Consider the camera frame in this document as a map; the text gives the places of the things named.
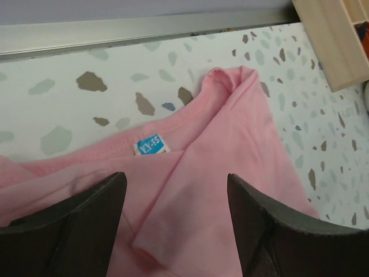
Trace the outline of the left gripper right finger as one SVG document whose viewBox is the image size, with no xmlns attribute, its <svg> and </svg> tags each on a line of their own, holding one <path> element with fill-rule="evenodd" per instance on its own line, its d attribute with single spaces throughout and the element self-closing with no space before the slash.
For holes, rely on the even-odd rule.
<svg viewBox="0 0 369 277">
<path fill-rule="evenodd" d="M 368 230 L 305 215 L 235 174 L 227 194 L 243 276 L 368 276 Z"/>
</svg>

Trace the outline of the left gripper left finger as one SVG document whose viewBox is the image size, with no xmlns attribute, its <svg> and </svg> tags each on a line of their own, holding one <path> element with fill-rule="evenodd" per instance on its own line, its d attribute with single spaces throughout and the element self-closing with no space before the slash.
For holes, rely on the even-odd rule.
<svg viewBox="0 0 369 277">
<path fill-rule="evenodd" d="M 126 188 L 115 173 L 1 228 L 1 276 L 106 276 Z"/>
</svg>

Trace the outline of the pink t shirt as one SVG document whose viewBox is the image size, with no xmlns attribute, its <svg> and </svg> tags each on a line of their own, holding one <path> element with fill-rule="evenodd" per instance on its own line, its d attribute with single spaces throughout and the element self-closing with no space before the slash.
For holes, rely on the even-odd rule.
<svg viewBox="0 0 369 277">
<path fill-rule="evenodd" d="M 58 158 L 1 158 L 1 225 L 115 172 L 127 192 L 109 276 L 241 276 L 227 198 L 234 173 L 312 217 L 257 71 L 215 68 L 171 116 Z"/>
</svg>

